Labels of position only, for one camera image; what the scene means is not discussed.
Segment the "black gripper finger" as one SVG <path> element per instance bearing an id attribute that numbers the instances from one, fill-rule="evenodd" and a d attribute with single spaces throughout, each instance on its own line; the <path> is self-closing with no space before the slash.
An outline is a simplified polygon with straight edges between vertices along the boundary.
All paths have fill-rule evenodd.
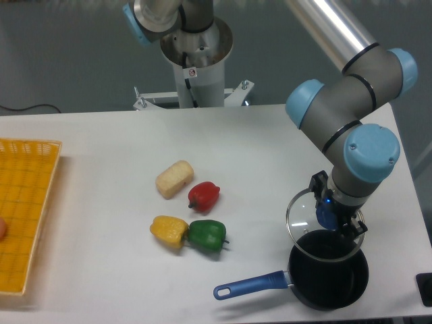
<path id="1" fill-rule="evenodd" d="M 340 231 L 343 237 L 350 240 L 355 240 L 359 236 L 365 234 L 368 231 L 368 227 L 363 221 L 359 221 L 357 218 L 351 217 L 349 221 L 343 224 Z"/>
<path id="2" fill-rule="evenodd" d="M 316 173 L 310 179 L 309 190 L 314 194 L 314 198 L 318 203 L 323 202 L 327 197 L 327 181 L 328 175 L 325 171 Z"/>

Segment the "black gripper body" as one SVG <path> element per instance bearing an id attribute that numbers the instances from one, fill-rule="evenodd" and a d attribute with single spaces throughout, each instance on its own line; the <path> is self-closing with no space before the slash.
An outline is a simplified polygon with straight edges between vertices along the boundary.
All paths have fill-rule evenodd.
<path id="1" fill-rule="evenodd" d="M 335 193 L 326 189 L 323 194 L 323 227 L 328 230 L 342 230 L 350 227 L 351 218 L 355 216 L 358 206 L 345 205 L 338 201 Z"/>

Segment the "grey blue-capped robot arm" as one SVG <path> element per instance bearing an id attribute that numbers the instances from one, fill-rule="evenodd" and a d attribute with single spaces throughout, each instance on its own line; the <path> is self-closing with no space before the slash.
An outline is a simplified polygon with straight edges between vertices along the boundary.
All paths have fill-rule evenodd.
<path id="1" fill-rule="evenodd" d="M 289 95 L 286 113 L 333 165 L 310 182 L 320 225 L 354 240 L 367 231 L 357 212 L 400 155 L 392 131 L 362 119 L 411 89 L 418 68 L 409 52 L 383 49 L 339 1 L 288 7 L 342 73 L 332 86 L 303 82 Z M 212 1 L 129 1 L 123 13 L 140 44 L 161 45 L 180 107 L 227 106 L 224 61 L 233 36 Z"/>

